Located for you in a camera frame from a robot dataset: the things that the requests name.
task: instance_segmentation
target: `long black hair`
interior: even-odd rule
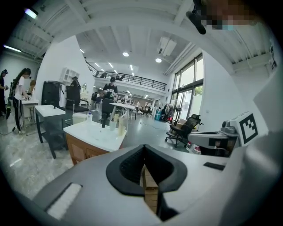
[[[23,74],[28,73],[29,75],[31,74],[31,70],[29,68],[24,68],[16,77],[16,79],[14,80],[13,86],[12,86],[12,90],[14,90],[19,82],[19,79],[23,76]]]

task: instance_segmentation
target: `air conditioner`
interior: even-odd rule
[[[157,52],[159,55],[169,56],[172,53],[176,45],[177,43],[170,40],[169,38],[161,37],[158,48],[157,48]]]

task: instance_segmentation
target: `railing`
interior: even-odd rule
[[[123,81],[123,82],[128,82],[132,84],[138,84],[138,85],[143,85],[146,87],[152,87],[157,90],[165,90],[165,83],[161,83],[152,79],[146,79],[138,76],[132,76],[129,74],[123,74],[123,73],[115,73],[115,72],[102,72],[102,71],[97,71],[93,66],[91,66],[88,62],[88,68],[92,72],[92,75],[96,78],[103,78],[106,80],[110,80],[111,77],[115,77],[116,81]]]

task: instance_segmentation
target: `shoe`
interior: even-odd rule
[[[24,130],[19,130],[19,134],[25,134],[26,132]]]

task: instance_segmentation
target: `chair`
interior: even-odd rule
[[[185,144],[184,147],[186,147],[188,134],[191,133],[192,129],[197,124],[199,124],[200,121],[201,119],[199,119],[199,115],[192,114],[192,116],[187,119],[187,121],[185,122],[185,124],[182,125],[181,128],[176,127],[171,124],[170,128],[173,131],[175,131],[177,135],[166,137],[165,141],[167,141],[168,139],[175,139],[176,140],[175,147],[177,147],[178,141],[181,141],[182,143],[184,143]]]
[[[88,101],[86,100],[82,100],[80,98],[80,90],[77,89],[76,87],[71,87],[71,86],[66,86],[66,90],[67,90],[67,102],[66,102],[66,106],[65,109],[66,110],[71,110],[74,113],[77,112],[88,112],[89,108],[88,108]],[[79,106],[80,101],[84,101],[87,103],[87,107],[81,107]],[[71,125],[68,123],[68,121],[71,121],[72,118],[65,120],[66,124]]]
[[[114,109],[114,105],[112,105],[110,103],[114,103],[114,100],[106,98],[102,102],[101,113],[102,114],[107,114],[107,117],[109,117],[109,114],[111,114],[113,109]]]

